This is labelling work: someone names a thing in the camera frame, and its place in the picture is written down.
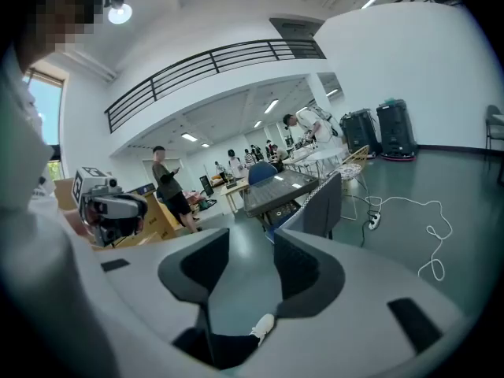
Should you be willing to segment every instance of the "ceiling light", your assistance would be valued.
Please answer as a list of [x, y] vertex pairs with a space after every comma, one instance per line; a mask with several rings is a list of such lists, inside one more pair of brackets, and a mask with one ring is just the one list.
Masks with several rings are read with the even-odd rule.
[[278, 103], [278, 99], [273, 100], [273, 102], [269, 104], [269, 106], [266, 109], [265, 113], [268, 113], [269, 111], [271, 111], [271, 109], [273, 109], [277, 103]]
[[376, 0], [369, 0], [367, 3], [365, 3], [362, 8], [367, 9], [370, 5], [372, 5]]
[[182, 135], [182, 137], [184, 137], [185, 139], [187, 139], [187, 140], [189, 140], [191, 142], [197, 142], [198, 141], [198, 139], [196, 139], [195, 137], [193, 137], [193, 136], [191, 136], [191, 135], [189, 135], [187, 133], [184, 133]]
[[332, 90], [331, 92], [327, 93], [325, 96], [326, 97], [330, 97], [331, 95], [334, 95], [336, 92], [338, 92], [338, 88], [336, 88], [335, 90]]
[[132, 8], [127, 4], [123, 4], [119, 9], [110, 9], [109, 21], [112, 24], [124, 24], [132, 17], [132, 14]]

